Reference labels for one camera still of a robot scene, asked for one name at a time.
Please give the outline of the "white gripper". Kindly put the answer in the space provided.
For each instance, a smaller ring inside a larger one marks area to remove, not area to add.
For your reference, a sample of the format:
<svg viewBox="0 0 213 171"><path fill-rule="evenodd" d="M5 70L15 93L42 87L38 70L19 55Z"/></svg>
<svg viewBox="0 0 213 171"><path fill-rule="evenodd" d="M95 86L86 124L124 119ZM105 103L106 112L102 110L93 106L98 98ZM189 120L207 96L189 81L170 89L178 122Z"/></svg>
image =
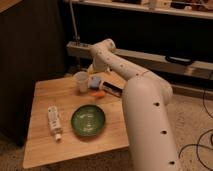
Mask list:
<svg viewBox="0 0 213 171"><path fill-rule="evenodd" d="M100 61L93 61L92 64L87 69L88 74L95 74L101 72L108 73L109 71L110 71L109 67Z"/></svg>

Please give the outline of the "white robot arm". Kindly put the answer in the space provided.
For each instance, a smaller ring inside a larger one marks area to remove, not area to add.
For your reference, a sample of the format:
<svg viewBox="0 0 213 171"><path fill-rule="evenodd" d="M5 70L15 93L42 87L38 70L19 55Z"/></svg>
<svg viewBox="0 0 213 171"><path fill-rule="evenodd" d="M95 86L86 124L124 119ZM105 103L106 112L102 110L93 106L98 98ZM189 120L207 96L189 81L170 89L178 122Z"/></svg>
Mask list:
<svg viewBox="0 0 213 171"><path fill-rule="evenodd" d="M95 72L112 69L125 81L122 108L135 171L182 171L166 106L171 85L114 54L112 39L89 46Z"/></svg>

